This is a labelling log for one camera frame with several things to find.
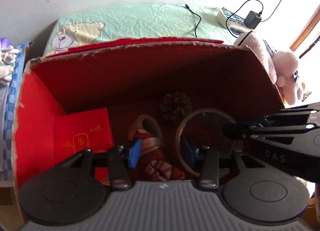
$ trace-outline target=metal screw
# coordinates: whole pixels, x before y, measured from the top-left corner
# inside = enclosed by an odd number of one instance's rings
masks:
[[[210,179],[204,179],[200,181],[200,186],[202,188],[214,188],[216,184]]]
[[[116,179],[112,182],[112,185],[116,188],[126,188],[128,186],[128,182],[124,179]]]

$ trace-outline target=purple object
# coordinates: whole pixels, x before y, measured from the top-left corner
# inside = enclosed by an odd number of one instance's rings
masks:
[[[1,42],[1,48],[6,48],[11,45],[8,38],[1,38],[0,42]]]

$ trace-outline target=wooden window frame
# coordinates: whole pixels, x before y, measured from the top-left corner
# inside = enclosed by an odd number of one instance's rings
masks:
[[[316,11],[313,13],[312,17],[310,18],[306,26],[304,26],[299,36],[291,44],[290,49],[292,51],[295,51],[301,45],[301,43],[306,39],[306,37],[310,34],[310,32],[313,30],[313,28],[317,25],[319,21],[320,21],[320,5],[316,9]]]

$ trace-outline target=small red box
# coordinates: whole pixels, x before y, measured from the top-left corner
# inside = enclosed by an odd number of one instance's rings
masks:
[[[56,163],[91,148],[94,153],[106,152],[114,146],[111,124],[106,108],[58,116],[54,122]],[[96,178],[103,181],[106,169],[96,169]]]

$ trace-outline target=pine cone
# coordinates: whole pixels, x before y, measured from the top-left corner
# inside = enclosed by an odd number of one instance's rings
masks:
[[[166,94],[160,109],[164,112],[164,119],[172,121],[174,124],[180,124],[181,121],[192,112],[191,102],[185,93],[174,92]]]

